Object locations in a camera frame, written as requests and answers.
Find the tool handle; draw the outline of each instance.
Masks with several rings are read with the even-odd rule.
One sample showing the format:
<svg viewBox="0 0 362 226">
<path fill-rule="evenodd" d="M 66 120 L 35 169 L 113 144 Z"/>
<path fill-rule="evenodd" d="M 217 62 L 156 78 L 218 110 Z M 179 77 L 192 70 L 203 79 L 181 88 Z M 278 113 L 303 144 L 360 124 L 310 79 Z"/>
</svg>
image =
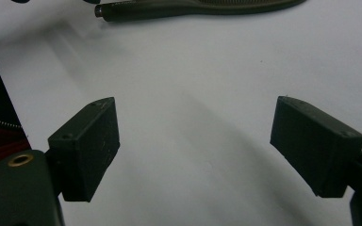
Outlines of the tool handle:
<svg viewBox="0 0 362 226">
<path fill-rule="evenodd" d="M 97 5 L 96 17 L 108 22 L 148 20 L 187 14 L 241 15 L 289 8 L 304 0 L 139 0 Z"/>
</svg>

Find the dark green object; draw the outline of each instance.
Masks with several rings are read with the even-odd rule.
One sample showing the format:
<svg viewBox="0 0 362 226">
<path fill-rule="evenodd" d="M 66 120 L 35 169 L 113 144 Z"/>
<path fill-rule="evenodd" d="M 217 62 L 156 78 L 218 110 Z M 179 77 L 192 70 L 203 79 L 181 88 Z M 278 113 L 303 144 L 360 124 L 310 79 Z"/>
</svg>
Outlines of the dark green object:
<svg viewBox="0 0 362 226">
<path fill-rule="evenodd" d="M 90 202 L 120 147 L 114 98 L 85 106 L 48 142 L 46 156 L 64 200 Z"/>
<path fill-rule="evenodd" d="M 147 20 L 188 14 L 243 15 L 290 8 L 305 0 L 137 0 L 102 4 L 96 17 L 107 22 Z"/>
<path fill-rule="evenodd" d="M 13 1 L 15 3 L 21 3 L 21 4 L 29 2 L 29 0 L 11 0 L 11 1 Z"/>
<path fill-rule="evenodd" d="M 316 195 L 340 198 L 347 186 L 352 222 L 362 226 L 362 135 L 306 102 L 279 97 L 271 144 Z"/>
<path fill-rule="evenodd" d="M 99 4 L 101 3 L 101 0 L 84 0 L 85 2 L 91 3 L 91 4 Z"/>
<path fill-rule="evenodd" d="M 64 225 L 43 152 L 29 150 L 0 161 L 0 225 Z"/>
<path fill-rule="evenodd" d="M 362 135 L 306 102 L 279 97 L 271 144 L 316 195 L 343 197 L 345 172 L 361 153 Z"/>
</svg>

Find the white table surface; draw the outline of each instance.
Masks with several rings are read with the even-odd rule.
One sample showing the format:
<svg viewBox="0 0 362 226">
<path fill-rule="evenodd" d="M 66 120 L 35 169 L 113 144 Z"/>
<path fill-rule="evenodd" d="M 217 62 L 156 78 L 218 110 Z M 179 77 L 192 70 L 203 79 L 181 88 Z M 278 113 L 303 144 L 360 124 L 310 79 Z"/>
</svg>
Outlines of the white table surface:
<svg viewBox="0 0 362 226">
<path fill-rule="evenodd" d="M 122 146 L 67 225 L 352 225 L 269 143 L 276 99 L 362 133 L 362 2 L 108 24 L 81 0 L 0 0 L 0 73 L 34 149 L 116 99 Z"/>
</svg>

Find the brass screw hole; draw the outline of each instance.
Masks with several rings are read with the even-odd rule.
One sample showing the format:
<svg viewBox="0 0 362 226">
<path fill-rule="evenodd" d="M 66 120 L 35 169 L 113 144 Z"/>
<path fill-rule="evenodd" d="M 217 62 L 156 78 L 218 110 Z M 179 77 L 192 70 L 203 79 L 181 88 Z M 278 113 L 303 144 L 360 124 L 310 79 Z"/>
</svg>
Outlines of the brass screw hole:
<svg viewBox="0 0 362 226">
<path fill-rule="evenodd" d="M 10 161 L 8 162 L 8 165 L 10 167 L 20 167 L 22 165 L 25 165 L 25 164 L 31 162 L 33 160 L 33 158 L 34 158 L 34 156 L 29 153 L 20 154 L 20 155 L 13 157 L 12 159 L 10 159 Z"/>
</svg>

